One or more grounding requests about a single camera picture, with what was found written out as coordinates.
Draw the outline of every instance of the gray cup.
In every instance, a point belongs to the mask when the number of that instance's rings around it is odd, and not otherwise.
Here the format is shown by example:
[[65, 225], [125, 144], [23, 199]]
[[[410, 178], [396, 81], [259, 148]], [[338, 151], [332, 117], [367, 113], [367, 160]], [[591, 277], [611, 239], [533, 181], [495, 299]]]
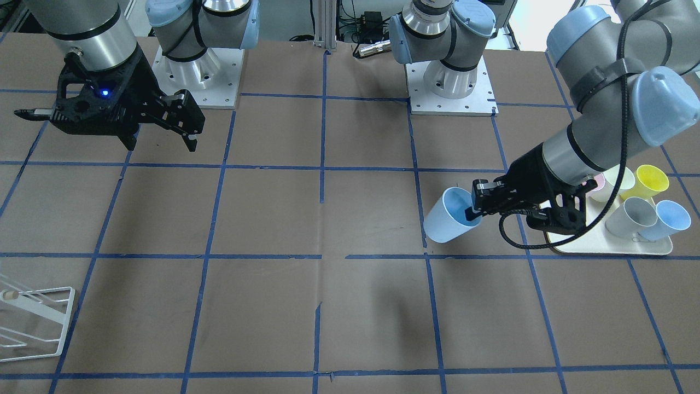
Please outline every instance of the gray cup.
[[630, 197], [605, 221], [605, 228], [614, 236], [632, 239], [636, 233], [657, 222], [656, 208], [643, 198]]

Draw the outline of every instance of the blue joint cap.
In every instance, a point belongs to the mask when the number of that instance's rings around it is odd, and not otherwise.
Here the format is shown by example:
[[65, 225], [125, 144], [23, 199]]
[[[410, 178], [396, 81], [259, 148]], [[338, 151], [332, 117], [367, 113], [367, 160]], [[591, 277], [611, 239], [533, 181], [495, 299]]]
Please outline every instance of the blue joint cap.
[[192, 5], [192, 0], [148, 0], [146, 15], [153, 27], [162, 27], [175, 21]]
[[697, 95], [668, 67], [643, 72], [634, 82], [630, 101], [639, 135], [651, 147], [658, 147], [700, 118]]
[[557, 64], [567, 50], [593, 26], [610, 16], [599, 6], [576, 8], [556, 23], [547, 36], [547, 48]]
[[258, 45], [260, 35], [260, 21], [258, 20], [258, 0], [251, 0], [251, 8], [248, 11], [248, 24], [243, 33], [241, 49], [253, 49]]
[[452, 15], [459, 25], [480, 37], [491, 38], [496, 26], [494, 12], [478, 0], [455, 1]]
[[400, 64], [413, 63], [411, 50], [408, 48], [408, 40], [406, 39], [406, 31], [401, 25], [401, 14], [394, 15], [389, 20], [389, 39], [394, 59]]

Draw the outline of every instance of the light blue cup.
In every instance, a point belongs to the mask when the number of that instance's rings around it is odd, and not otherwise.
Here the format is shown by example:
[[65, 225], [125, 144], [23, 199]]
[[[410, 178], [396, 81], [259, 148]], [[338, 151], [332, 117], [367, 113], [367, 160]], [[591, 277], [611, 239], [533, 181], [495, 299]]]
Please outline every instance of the light blue cup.
[[663, 200], [656, 206], [659, 220], [654, 226], [639, 231], [639, 235], [648, 240], [660, 240], [690, 227], [690, 214], [680, 204]]
[[465, 216], [464, 210], [471, 206], [471, 193], [459, 187], [448, 188], [423, 220], [426, 235], [437, 243], [446, 243], [478, 226], [481, 217], [469, 222]]

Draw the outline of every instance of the yellow cup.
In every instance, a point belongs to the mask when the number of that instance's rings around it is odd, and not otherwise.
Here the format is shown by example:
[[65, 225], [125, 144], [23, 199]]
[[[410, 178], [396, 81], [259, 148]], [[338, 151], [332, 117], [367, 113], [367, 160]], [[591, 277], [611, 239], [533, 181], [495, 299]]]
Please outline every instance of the yellow cup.
[[669, 177], [653, 165], [640, 165], [637, 171], [634, 172], [634, 177], [637, 180], [634, 187], [619, 195], [623, 200], [630, 197], [639, 197], [646, 200], [669, 188]]

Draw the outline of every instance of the white tray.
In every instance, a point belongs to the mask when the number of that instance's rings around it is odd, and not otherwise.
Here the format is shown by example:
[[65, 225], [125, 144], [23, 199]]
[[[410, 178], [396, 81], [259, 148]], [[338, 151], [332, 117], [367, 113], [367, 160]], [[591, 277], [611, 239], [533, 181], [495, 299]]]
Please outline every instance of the white tray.
[[[648, 241], [639, 234], [635, 234], [634, 238], [624, 239], [614, 236], [606, 230], [606, 219], [621, 203], [622, 199], [617, 197], [605, 218], [591, 231], [577, 240], [555, 247], [554, 250], [564, 254], [643, 254], [650, 256], [665, 256], [673, 251], [671, 237], [665, 237], [657, 241]], [[604, 207], [605, 203], [586, 198], [586, 224], [593, 222]], [[549, 242], [554, 243], [571, 236], [545, 232], [545, 237]]]

